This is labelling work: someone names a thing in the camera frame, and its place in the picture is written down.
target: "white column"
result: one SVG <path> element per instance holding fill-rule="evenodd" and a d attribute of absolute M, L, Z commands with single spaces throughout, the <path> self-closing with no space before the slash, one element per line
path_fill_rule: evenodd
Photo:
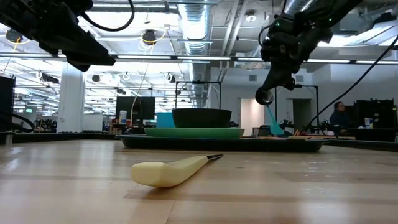
<path fill-rule="evenodd" d="M 68 63 L 63 64 L 57 132 L 82 132 L 86 77 Z"/>

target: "ceiling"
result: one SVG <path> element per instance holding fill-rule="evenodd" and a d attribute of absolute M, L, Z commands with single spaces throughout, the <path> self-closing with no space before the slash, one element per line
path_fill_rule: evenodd
<path fill-rule="evenodd" d="M 170 13 L 153 12 L 156 7 L 162 7 L 163 1 L 154 1 L 150 4 L 135 1 L 136 14 L 132 24 L 121 32 L 106 32 L 93 27 L 83 18 L 79 18 L 79 25 L 86 31 L 93 34 L 100 44 L 106 47 L 111 54 L 152 54 L 152 55 L 186 55 L 185 50 L 186 37 L 182 30 L 182 21 L 178 12 L 178 5 L 170 3 Z M 227 34 L 228 21 L 235 20 L 234 29 L 238 27 L 240 13 L 246 14 L 252 11 L 256 20 L 248 22 L 247 16 L 242 16 L 237 36 L 231 48 L 231 55 L 253 53 L 258 48 L 257 37 L 263 26 L 270 23 L 269 19 L 281 10 L 281 0 L 252 0 L 252 1 L 218 1 L 218 4 L 211 5 L 211 17 L 209 22 L 210 33 L 206 41 L 209 43 L 208 55 L 222 55 L 224 38 Z M 236 15 L 231 11 L 237 2 Z M 243 4 L 246 9 L 241 12 Z M 371 22 L 380 16 L 383 12 L 392 12 L 397 14 L 396 0 L 366 0 L 346 18 L 337 25 L 340 30 L 353 30 L 358 34 L 351 37 L 334 37 L 330 44 L 321 44 L 312 54 L 311 58 L 333 58 L 333 59 L 375 59 L 385 48 L 392 37 L 398 34 L 398 22 L 389 25 L 387 31 L 372 30 Z M 123 25 L 130 17 L 127 1 L 95 1 L 95 10 L 87 12 L 92 20 L 106 27 L 119 27 Z M 145 30 L 155 30 L 157 43 L 152 47 L 143 44 L 141 35 Z M 15 46 L 8 42 L 5 33 L 8 27 L 0 24 L 0 52 L 17 53 L 45 53 L 36 41 L 24 39 L 23 44 Z M 365 39 L 365 42 L 358 44 L 359 40 Z M 17 82 L 16 105 L 22 109 L 26 105 L 36 105 L 40 108 L 39 113 L 53 115 L 57 113 L 59 102 L 60 85 L 46 83 L 40 80 L 41 74 L 47 74 L 62 81 L 63 63 L 59 60 L 33 60 L 31 58 L 0 58 L 0 69 L 6 76 L 15 76 Z M 243 80 L 252 74 L 247 70 L 252 63 L 245 63 L 239 66 L 229 66 L 226 72 L 225 85 L 239 85 Z M 218 64 L 211 66 L 212 73 L 217 73 Z M 304 73 L 312 73 L 322 65 L 303 65 Z M 86 113 L 105 113 L 114 114 L 115 97 L 120 95 L 115 87 L 125 90 L 126 95 L 135 96 L 139 91 L 142 82 L 142 88 L 139 96 L 156 96 L 157 111 L 169 111 L 174 107 L 175 84 L 167 79 L 169 75 L 175 77 L 178 81 L 192 80 L 190 73 L 190 64 L 187 62 L 177 63 L 146 63 L 146 62 L 116 62 L 112 67 L 91 66 L 85 73 L 87 76 L 86 84 Z M 101 81 L 94 82 L 93 75 L 100 75 Z M 258 76 L 260 85 L 265 77 Z M 202 88 L 204 95 L 207 89 Z M 178 96 L 178 107 L 195 106 L 195 92 L 197 88 L 188 84 L 182 88 L 181 95 Z"/>

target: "wooden tabletop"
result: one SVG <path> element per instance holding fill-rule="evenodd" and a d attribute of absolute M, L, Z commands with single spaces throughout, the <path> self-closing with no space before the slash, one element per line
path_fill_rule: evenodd
<path fill-rule="evenodd" d="M 393 152 L 222 152 L 171 189 L 134 183 L 130 167 L 220 152 L 84 140 L 15 144 L 0 153 L 1 223 L 398 223 Z"/>

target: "doorway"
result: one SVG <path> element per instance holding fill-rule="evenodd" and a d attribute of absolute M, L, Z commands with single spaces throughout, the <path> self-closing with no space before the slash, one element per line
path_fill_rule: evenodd
<path fill-rule="evenodd" d="M 311 121 L 311 100 L 293 99 L 294 131 L 301 131 Z"/>

